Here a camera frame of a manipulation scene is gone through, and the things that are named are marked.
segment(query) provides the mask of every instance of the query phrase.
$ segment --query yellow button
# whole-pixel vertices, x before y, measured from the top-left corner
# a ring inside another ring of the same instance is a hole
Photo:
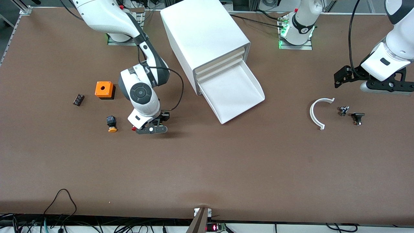
[[[115,127],[111,127],[108,130],[109,133],[115,133],[116,131],[118,131],[118,130]]]

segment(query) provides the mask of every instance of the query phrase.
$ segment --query black switch component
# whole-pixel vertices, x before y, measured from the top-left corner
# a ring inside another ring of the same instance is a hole
[[[106,125],[109,126],[109,133],[115,133],[116,131],[118,131],[118,129],[116,128],[116,119],[114,116],[106,117]]]
[[[76,106],[80,106],[80,104],[82,103],[84,98],[85,98],[84,95],[78,94],[75,101],[73,101],[73,104],[76,105]]]
[[[354,124],[356,125],[362,125],[361,118],[363,116],[365,116],[365,113],[354,112],[351,114],[351,117],[354,119]]]

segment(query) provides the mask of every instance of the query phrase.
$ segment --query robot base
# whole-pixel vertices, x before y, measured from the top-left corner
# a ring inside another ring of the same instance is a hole
[[[312,32],[309,33],[310,36],[306,34],[308,36],[308,40],[304,44],[301,44],[301,45],[291,44],[284,37],[286,36],[287,31],[290,29],[290,27],[292,27],[292,25],[290,25],[290,22],[292,20],[292,15],[293,15],[292,13],[283,16],[283,19],[284,19],[283,21],[281,22],[277,21],[277,25],[283,26],[283,28],[277,29],[278,36],[279,36],[279,49],[312,50],[312,40],[311,40]]]

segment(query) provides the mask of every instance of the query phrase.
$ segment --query small metal component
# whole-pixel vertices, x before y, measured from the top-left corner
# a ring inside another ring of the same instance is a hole
[[[76,105],[76,106],[80,106],[80,104],[82,103],[84,98],[85,98],[84,95],[78,94],[76,99],[73,101],[73,104]]]
[[[198,213],[198,211],[200,210],[200,208],[194,208],[194,217],[197,215],[197,213]],[[207,211],[207,217],[209,217],[209,218],[211,218],[211,209],[210,208],[208,208],[207,209],[208,211]]]
[[[289,19],[285,18],[285,17],[279,17],[279,18],[277,18],[277,21],[287,23],[287,22],[289,22]]]
[[[351,114],[351,117],[354,119],[355,125],[362,125],[361,118],[365,116],[365,113],[354,112]]]
[[[109,133],[115,133],[116,131],[118,131],[118,129],[116,128],[116,119],[114,116],[106,117],[106,125],[109,126]]]
[[[339,108],[339,115],[341,115],[342,117],[347,115],[347,112],[349,110],[349,106],[342,106]]]

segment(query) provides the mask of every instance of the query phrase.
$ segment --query black electrical component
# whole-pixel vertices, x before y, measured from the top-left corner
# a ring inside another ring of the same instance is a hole
[[[226,230],[225,224],[207,223],[206,232],[222,232]]]
[[[78,94],[75,101],[73,101],[73,105],[80,106],[84,98],[85,98],[84,95]]]
[[[118,131],[118,129],[116,128],[116,119],[114,116],[106,117],[106,125],[109,127],[109,133],[115,133],[116,131]]]
[[[357,112],[354,112],[354,113],[351,114],[351,116],[354,119],[354,124],[355,125],[362,125],[361,118],[363,116],[365,116],[365,113],[357,113]]]

